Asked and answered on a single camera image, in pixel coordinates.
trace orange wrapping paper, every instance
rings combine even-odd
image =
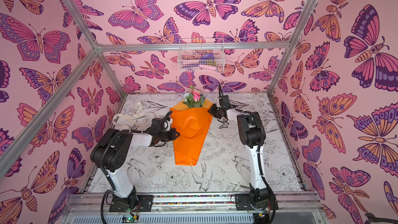
[[[206,99],[202,107],[195,108],[188,108],[182,102],[170,108],[173,111],[170,116],[173,119],[172,127],[180,133],[180,137],[173,141],[174,157],[176,165],[194,166],[213,119],[207,112],[212,102]]]

